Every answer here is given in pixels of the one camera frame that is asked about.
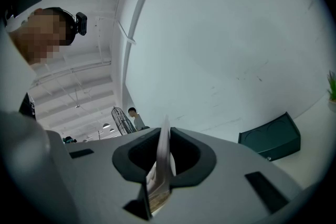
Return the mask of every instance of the white shirt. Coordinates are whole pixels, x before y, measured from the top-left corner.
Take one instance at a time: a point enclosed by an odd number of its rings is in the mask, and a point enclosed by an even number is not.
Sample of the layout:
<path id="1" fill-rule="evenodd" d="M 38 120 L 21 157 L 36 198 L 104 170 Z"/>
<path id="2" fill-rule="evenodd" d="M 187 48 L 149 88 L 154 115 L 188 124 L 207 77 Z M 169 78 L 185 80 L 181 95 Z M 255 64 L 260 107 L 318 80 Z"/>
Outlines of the white shirt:
<path id="1" fill-rule="evenodd" d="M 36 74 L 0 22 L 0 110 L 17 112 Z"/>

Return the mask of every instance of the gray machine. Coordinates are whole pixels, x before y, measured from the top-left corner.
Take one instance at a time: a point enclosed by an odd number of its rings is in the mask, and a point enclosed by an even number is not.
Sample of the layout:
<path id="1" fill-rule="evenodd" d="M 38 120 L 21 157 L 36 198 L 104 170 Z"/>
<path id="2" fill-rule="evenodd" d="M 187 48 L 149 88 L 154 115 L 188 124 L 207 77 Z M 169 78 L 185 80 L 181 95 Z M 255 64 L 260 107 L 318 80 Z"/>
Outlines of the gray machine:
<path id="1" fill-rule="evenodd" d="M 291 201 L 300 199 L 294 180 L 246 146 L 168 128 L 176 176 L 152 217 L 146 175 L 162 128 L 65 145 L 58 133 L 18 113 L 1 113 L 0 122 L 11 178 L 58 223 L 282 223 L 294 210 Z"/>

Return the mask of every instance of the hair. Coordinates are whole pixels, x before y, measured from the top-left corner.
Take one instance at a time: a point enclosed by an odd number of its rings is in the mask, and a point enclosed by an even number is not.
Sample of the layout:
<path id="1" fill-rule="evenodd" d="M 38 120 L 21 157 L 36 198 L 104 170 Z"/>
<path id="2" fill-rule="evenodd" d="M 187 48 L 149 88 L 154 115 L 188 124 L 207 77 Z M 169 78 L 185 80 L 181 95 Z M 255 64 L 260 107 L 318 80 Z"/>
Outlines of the hair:
<path id="1" fill-rule="evenodd" d="M 61 40 L 61 46 L 69 46 L 75 39 L 76 22 L 74 18 L 63 9 L 58 7 L 45 8 L 52 10 L 54 14 L 59 15 L 60 21 L 65 22 L 66 25 L 66 40 Z"/>
<path id="2" fill-rule="evenodd" d="M 135 108 L 129 108 L 128 109 L 128 113 L 130 113 L 130 111 L 134 111 L 136 113 L 136 109 Z"/>

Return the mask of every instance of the man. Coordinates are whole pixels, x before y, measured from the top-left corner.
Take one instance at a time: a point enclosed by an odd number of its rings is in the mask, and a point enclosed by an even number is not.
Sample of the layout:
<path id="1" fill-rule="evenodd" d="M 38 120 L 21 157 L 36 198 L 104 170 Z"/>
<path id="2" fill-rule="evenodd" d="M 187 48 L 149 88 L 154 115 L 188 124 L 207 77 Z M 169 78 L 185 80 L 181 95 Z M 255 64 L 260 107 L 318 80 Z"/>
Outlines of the man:
<path id="1" fill-rule="evenodd" d="M 130 117 L 134 118 L 134 125 L 137 131 L 140 131 L 142 128 L 145 127 L 145 124 L 143 123 L 140 115 L 136 112 L 135 108 L 129 108 L 128 114 Z"/>
<path id="2" fill-rule="evenodd" d="M 32 65 L 52 58 L 53 52 L 59 51 L 59 46 L 70 45 L 76 35 L 76 22 L 61 8 L 39 8 L 17 30 L 8 34 L 22 57 Z M 35 119 L 34 102 L 28 94 L 19 111 Z"/>

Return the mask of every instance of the white ceiling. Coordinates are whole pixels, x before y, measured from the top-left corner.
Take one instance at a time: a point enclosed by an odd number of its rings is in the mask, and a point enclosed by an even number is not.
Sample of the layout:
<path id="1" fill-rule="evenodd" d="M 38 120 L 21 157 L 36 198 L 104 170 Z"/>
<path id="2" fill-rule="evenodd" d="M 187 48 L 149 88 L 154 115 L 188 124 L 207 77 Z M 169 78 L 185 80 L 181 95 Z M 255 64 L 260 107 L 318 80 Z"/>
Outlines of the white ceiling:
<path id="1" fill-rule="evenodd" d="M 85 36 L 76 35 L 71 46 L 33 65 L 37 77 L 29 94 L 35 101 L 36 119 L 45 129 L 78 141 L 88 136 L 98 139 L 98 130 L 104 131 L 101 137 L 120 135 L 118 130 L 109 133 L 110 128 L 117 129 L 111 110 L 120 104 L 111 79 L 117 5 L 118 0 L 42 0 L 8 25 L 9 30 L 17 28 L 37 8 L 61 7 L 88 17 Z M 111 127 L 103 130 L 104 123 Z"/>

